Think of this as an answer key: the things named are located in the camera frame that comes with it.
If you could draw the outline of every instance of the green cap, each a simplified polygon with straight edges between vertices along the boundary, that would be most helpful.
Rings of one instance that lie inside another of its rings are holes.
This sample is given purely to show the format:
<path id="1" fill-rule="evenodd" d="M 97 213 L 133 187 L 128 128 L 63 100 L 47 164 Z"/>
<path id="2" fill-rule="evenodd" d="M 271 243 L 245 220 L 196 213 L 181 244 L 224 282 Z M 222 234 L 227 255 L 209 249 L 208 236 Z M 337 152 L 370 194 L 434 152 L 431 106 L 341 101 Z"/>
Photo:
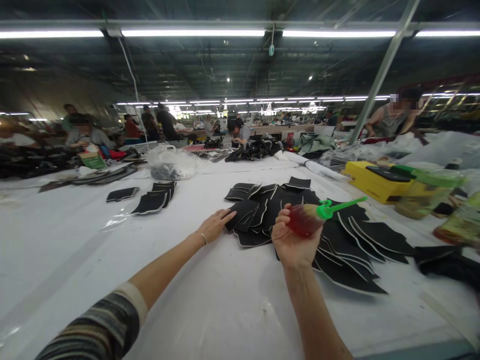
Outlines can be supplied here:
<path id="1" fill-rule="evenodd" d="M 366 196 L 359 197 L 358 199 L 355 199 L 353 201 L 343 202 L 332 207 L 330 207 L 330 205 L 332 205 L 331 200 L 322 201 L 322 205 L 316 208 L 316 214 L 323 220 L 328 220 L 334 215 L 334 212 L 348 208 L 354 204 L 360 203 L 365 200 L 367 200 Z"/>

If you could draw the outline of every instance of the yellow box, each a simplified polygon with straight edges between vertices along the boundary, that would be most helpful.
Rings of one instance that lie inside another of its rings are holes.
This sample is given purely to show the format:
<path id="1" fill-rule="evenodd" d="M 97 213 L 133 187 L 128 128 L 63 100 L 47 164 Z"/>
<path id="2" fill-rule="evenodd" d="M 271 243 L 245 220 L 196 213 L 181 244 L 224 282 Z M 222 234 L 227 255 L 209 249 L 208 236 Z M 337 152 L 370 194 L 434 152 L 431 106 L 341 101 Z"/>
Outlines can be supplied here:
<path id="1" fill-rule="evenodd" d="M 413 183 L 388 180 L 370 170 L 376 166 L 368 161 L 349 161 L 343 173 L 351 177 L 350 184 L 382 204 L 394 204 L 408 191 Z"/>

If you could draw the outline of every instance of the white table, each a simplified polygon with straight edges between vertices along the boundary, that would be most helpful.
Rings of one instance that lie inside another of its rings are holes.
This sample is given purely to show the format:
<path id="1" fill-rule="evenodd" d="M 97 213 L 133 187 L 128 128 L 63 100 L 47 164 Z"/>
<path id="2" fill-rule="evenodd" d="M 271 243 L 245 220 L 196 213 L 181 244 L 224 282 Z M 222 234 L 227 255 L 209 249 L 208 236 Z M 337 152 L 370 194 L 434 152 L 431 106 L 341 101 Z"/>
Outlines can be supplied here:
<path id="1" fill-rule="evenodd" d="M 148 170 L 103 186 L 34 193 L 39 179 L 0 183 L 0 358 L 32 359 L 63 327 L 183 240 L 208 215 L 231 206 L 223 197 L 235 183 L 282 184 L 311 178 L 320 198 L 351 200 L 361 193 L 275 158 L 220 162 L 177 184 L 158 214 L 126 216 L 153 180 Z M 113 190 L 132 186 L 134 199 L 106 203 Z M 404 233 L 412 245 L 440 245 L 425 221 L 408 220 L 370 199 L 374 220 Z M 355 357 L 460 339 L 420 300 L 433 294 L 464 325 L 480 330 L 475 294 L 448 278 L 427 279 L 410 259 L 374 267 L 390 296 L 342 289 L 319 274 L 333 321 Z M 241 249 L 233 235 L 202 249 L 180 271 L 151 310 L 127 359 L 302 359 L 302 344 L 283 272 L 272 245 Z"/>

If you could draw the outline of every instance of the plastic container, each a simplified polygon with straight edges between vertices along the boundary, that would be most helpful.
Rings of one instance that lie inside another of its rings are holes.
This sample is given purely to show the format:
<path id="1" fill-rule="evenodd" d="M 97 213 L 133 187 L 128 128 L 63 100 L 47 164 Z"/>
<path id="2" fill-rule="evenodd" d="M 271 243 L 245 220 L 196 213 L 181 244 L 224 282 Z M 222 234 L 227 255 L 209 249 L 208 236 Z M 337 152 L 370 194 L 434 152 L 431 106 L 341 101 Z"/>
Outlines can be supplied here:
<path id="1" fill-rule="evenodd" d="M 445 200 L 452 190 L 465 182 L 456 170 L 412 171 L 416 180 L 408 192 L 395 204 L 395 210 L 412 219 L 423 219 Z"/>
<path id="2" fill-rule="evenodd" d="M 332 207 L 330 207 L 332 205 L 330 200 L 322 201 L 320 206 L 313 204 L 295 205 L 290 210 L 290 222 L 287 226 L 297 235 L 309 237 L 320 229 L 325 221 L 334 215 L 334 212 L 365 200 L 367 200 L 366 196 Z"/>
<path id="3" fill-rule="evenodd" d="M 480 191 L 455 210 L 448 220 L 433 230 L 440 240 L 454 245 L 480 246 Z"/>

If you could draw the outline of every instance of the wire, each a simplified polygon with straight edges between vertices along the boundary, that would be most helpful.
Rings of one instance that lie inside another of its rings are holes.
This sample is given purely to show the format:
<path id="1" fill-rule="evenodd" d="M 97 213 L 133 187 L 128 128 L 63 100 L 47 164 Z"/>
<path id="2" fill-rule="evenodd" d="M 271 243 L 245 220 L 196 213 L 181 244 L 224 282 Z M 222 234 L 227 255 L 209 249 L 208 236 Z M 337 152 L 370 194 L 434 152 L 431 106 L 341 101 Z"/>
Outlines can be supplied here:
<path id="1" fill-rule="evenodd" d="M 139 103 L 140 100 L 139 100 L 139 92 L 137 90 L 137 81 L 135 80 L 134 73 L 132 72 L 132 68 L 130 67 L 129 58 L 127 57 L 127 53 L 125 52 L 124 44 L 122 43 L 121 37 L 118 38 L 118 42 L 120 43 L 121 50 L 123 51 L 123 56 L 125 56 L 126 65 L 128 66 L 128 70 L 130 71 L 131 78 L 133 79 L 133 87 L 135 88 L 136 102 Z M 140 124 L 141 124 L 141 128 L 143 129 L 143 133 L 145 134 L 147 153 L 149 153 L 150 152 L 149 138 L 147 137 L 147 129 L 145 129 L 145 124 L 141 117 L 140 117 Z"/>

